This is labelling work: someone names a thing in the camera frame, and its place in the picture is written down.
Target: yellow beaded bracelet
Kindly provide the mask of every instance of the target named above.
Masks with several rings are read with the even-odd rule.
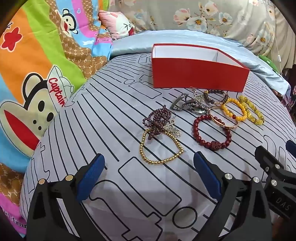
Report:
[[[245,107],[247,112],[247,118],[253,122],[256,125],[262,125],[264,123],[264,117],[263,114],[257,109],[257,107],[245,96],[239,97],[239,102]],[[258,115],[259,120],[253,117],[250,110],[247,108],[247,106],[250,106],[250,108],[255,112],[256,115]]]
[[[228,102],[235,103],[242,110],[243,116],[236,116],[230,110],[228,110],[227,107],[226,107],[226,104]],[[246,112],[245,107],[237,99],[228,98],[226,103],[221,105],[221,109],[224,111],[224,113],[226,115],[228,115],[230,118],[236,120],[237,122],[244,121],[247,118],[247,112]]]

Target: flower center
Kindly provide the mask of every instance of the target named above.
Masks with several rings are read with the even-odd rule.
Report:
[[[198,20],[195,21],[195,23],[196,23],[197,25],[201,25],[201,24],[202,24],[202,21],[198,19]]]

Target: red beaded bracelet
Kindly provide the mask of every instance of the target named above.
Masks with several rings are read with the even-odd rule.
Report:
[[[230,134],[230,130],[226,129],[225,127],[223,127],[223,130],[226,134],[226,141],[223,142],[223,143],[220,143],[219,141],[212,141],[212,142],[205,142],[205,140],[202,140],[199,132],[198,132],[198,124],[200,121],[203,121],[203,120],[211,120],[212,117],[210,115],[202,115],[200,117],[197,117],[195,120],[194,120],[194,124],[193,124],[193,136],[195,137],[195,140],[201,145],[201,146],[204,146],[212,151],[216,151],[216,150],[219,150],[219,149],[224,149],[225,147],[229,146],[230,142],[232,141],[231,140],[231,134]],[[221,119],[218,119],[217,117],[214,117],[215,120],[219,121],[220,123],[224,124],[222,122]]]

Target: red star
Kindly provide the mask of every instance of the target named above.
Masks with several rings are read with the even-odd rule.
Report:
[[[22,34],[19,34],[19,27],[16,27],[12,32],[6,32],[4,34],[4,42],[1,45],[2,49],[7,49],[12,52],[15,48],[15,44],[22,39]]]

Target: gray bed sheet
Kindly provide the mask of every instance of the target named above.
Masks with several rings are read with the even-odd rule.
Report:
[[[237,179],[257,176],[265,182],[266,176],[254,157],[259,145],[287,170],[296,171],[295,159],[285,150],[287,140],[296,140],[296,128],[287,110],[252,72],[243,94],[263,113],[264,125],[256,126],[249,120],[240,123],[231,132],[229,147],[212,152],[192,137],[197,116],[181,111],[175,126],[182,132],[179,141],[185,152],[166,164],[145,163],[139,154],[145,130],[143,118],[163,105],[169,107],[182,93],[193,94],[190,89],[154,89],[150,57],[150,53],[140,53],[113,58],[60,110],[38,144],[24,177],[20,210],[25,219],[39,179],[62,180],[88,164],[96,153],[105,156],[106,165],[83,206],[107,240],[192,240],[217,204],[193,167],[197,151]],[[237,98],[241,93],[228,94]],[[222,99],[217,94],[210,97]],[[241,115],[234,104],[228,107]],[[220,110],[213,114],[231,124]],[[225,141],[223,130],[212,121],[201,122],[199,129],[206,141]],[[145,154],[151,160],[166,159],[177,151],[165,135],[145,145]],[[69,232],[77,235],[63,203],[59,203]],[[239,200],[221,234],[231,228],[238,205]]]

